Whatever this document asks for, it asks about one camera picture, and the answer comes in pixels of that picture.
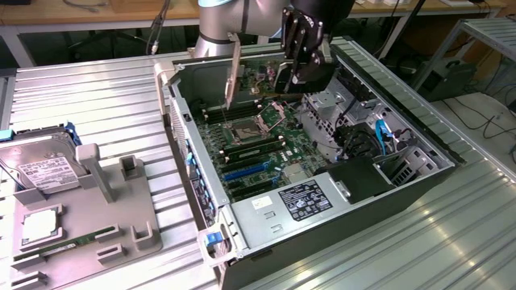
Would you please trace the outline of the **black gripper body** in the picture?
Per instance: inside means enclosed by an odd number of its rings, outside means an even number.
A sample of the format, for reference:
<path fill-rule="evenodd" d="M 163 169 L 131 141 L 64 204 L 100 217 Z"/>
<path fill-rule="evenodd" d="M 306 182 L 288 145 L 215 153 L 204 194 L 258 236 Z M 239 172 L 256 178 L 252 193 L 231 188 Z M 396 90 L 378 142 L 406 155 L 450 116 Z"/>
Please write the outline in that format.
<path fill-rule="evenodd" d="M 331 36 L 335 26 L 348 17 L 354 0 L 299 0 L 291 1 L 311 30 L 319 36 Z"/>

